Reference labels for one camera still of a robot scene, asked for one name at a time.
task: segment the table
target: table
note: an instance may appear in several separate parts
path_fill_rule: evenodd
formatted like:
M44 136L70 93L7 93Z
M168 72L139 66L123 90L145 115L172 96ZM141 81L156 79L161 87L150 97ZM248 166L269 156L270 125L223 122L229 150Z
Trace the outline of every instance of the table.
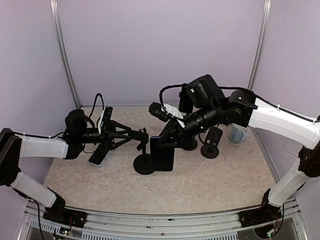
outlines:
M91 108L83 110L88 116ZM94 122L100 112L97 107ZM145 127L149 136L157 136L165 126L149 114L148 106L114 107L111 119L134 130ZM132 140L117 148L102 168L90 165L91 154L84 152L75 160L55 159L44 185L67 206L114 213L194 214L260 204L275 183L252 130L245 142L234 144L229 140L231 128L219 128L223 136L215 159L204 158L199 144L194 151L175 150L173 171L140 175L133 168L139 143ZM87 144L85 150L95 148Z

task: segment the marble-patterned surface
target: marble-patterned surface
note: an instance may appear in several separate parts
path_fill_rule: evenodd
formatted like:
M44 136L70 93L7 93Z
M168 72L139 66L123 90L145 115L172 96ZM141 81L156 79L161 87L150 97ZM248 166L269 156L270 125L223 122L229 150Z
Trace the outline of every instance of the marble-patterned surface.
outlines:
M87 115L90 110L84 108ZM98 107L92 119L100 111ZM147 106L114 107L111 119L135 130L145 127L149 136L165 126ZM45 186L68 206L116 213L191 214L260 204L274 181L251 130L245 142L233 144L230 127L221 128L224 134L215 159L204 158L199 144L194 151L175 150L173 171L139 175L133 161L140 152L132 140L116 149L102 168L88 164L90 154L83 152L75 160L55 159ZM85 148L94 149L89 144Z

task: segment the white wall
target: white wall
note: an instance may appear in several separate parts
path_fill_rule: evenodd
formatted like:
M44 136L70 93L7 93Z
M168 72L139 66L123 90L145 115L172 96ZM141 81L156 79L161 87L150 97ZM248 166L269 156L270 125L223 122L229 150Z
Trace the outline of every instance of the white wall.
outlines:
M211 74L247 87L263 0L63 0L59 11L82 105L149 105L159 91ZM168 103L178 102L169 90Z
M295 112L320 115L320 1L272 0L265 46L254 91ZM282 177L301 145L258 131ZM312 240L320 236L320 179L296 193Z
M74 109L58 51L49 1L0 1L0 129L39 135L64 131ZM52 159L22 159L42 182ZM0 239L13 240L26 200L0 187Z

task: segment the vertical metal post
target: vertical metal post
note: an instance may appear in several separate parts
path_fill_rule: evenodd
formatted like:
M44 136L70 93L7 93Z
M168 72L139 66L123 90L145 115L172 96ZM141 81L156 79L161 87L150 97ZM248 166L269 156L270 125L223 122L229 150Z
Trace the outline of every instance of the vertical metal post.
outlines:
M59 8L58 8L58 1L57 0L50 0L51 5L51 12L53 17L53 23L55 28L55 34L58 41L58 46L60 50L61 60L64 67L66 79L71 91L72 99L74 102L74 105L77 109L81 108L81 102L79 99L79 95L75 86L74 79L71 74L70 65L67 57L67 51L64 43L64 37L62 33L62 27L61 27L61 21L59 16Z
M258 72L262 52L264 49L265 38L266 38L266 34L267 34L267 27L268 27L268 22L269 22L269 15L270 15L270 7L271 7L271 0L264 0L264 7L263 7L263 14L262 14L262 21L261 21L258 45L256 47L254 62L253 62L251 75L250 75L250 81L248 84L249 90L253 90L255 82L256 82L257 72Z

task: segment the smartphone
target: smartphone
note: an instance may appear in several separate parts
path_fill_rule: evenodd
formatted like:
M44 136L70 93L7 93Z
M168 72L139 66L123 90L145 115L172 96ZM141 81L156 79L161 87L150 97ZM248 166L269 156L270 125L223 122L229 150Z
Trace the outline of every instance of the smartphone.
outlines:
M150 138L151 169L154 171L171 172L174 169L175 149L157 148L160 136Z

